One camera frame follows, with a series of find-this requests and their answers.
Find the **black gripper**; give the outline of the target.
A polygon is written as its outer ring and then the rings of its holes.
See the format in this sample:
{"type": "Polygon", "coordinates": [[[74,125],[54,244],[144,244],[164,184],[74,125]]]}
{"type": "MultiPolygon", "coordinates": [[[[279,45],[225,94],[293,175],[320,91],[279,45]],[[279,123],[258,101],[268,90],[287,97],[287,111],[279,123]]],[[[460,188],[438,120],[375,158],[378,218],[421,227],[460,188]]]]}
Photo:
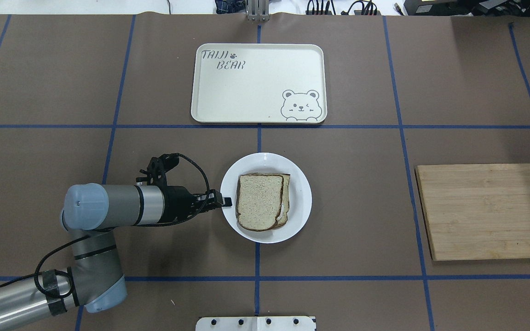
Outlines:
{"type": "Polygon", "coordinates": [[[163,197],[164,225],[180,224],[198,214],[233,205],[231,197],[217,196],[217,190],[214,189],[203,194],[192,194],[182,186],[166,186],[163,189],[163,197]]]}

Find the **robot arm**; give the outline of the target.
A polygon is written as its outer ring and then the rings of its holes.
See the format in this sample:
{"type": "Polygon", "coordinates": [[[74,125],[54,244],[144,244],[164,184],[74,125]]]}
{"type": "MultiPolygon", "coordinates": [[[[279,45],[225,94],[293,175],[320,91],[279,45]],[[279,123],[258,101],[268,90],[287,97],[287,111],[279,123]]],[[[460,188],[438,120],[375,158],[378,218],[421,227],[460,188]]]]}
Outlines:
{"type": "Polygon", "coordinates": [[[71,236],[74,264],[0,285],[0,331],[65,314],[75,307],[90,313],[127,297],[112,230],[121,227],[175,225],[201,212],[230,207],[217,190],[192,194],[181,186],[113,186],[95,183],[69,188],[61,225],[71,236]]]}

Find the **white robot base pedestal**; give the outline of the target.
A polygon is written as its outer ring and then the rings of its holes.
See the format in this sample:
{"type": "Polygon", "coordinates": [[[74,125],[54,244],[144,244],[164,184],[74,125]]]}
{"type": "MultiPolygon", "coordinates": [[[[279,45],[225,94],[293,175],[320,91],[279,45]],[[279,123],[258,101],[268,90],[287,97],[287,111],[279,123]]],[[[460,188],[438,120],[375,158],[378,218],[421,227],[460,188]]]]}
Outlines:
{"type": "Polygon", "coordinates": [[[236,316],[198,319],[196,331],[316,331],[311,316],[236,316]]]}

